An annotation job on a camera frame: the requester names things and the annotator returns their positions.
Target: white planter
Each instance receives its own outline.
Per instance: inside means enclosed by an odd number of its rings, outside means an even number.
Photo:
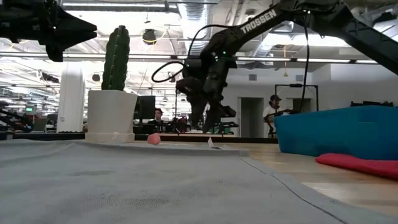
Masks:
[[[86,141],[134,142],[132,122],[137,95],[118,90],[90,90]]]

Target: blue bin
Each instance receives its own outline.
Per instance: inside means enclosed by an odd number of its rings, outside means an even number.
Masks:
[[[275,119],[281,152],[398,160],[398,108],[356,106]]]

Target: red mat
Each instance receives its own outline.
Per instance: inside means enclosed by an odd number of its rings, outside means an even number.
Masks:
[[[354,156],[328,153],[315,158],[315,161],[330,166],[356,170],[367,174],[398,180],[398,161],[375,161],[358,159]]]

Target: robotic arm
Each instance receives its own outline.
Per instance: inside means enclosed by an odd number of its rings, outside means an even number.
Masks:
[[[211,108],[203,132],[211,128],[220,113],[235,116],[235,111],[220,104],[228,70],[237,67],[233,55],[247,41],[284,21],[293,21],[322,36],[339,37],[398,74],[398,42],[355,19],[343,1],[281,0],[246,23],[215,34],[199,57],[188,56],[176,89],[191,103],[193,124],[207,103]]]
[[[0,37],[18,44],[38,40],[50,60],[63,61],[63,51],[97,36],[97,27],[65,12],[55,0],[0,1]]]

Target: green cactus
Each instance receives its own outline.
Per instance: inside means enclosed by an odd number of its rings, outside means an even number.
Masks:
[[[129,31],[125,26],[119,26],[113,31],[106,44],[102,90],[123,91],[129,53]]]

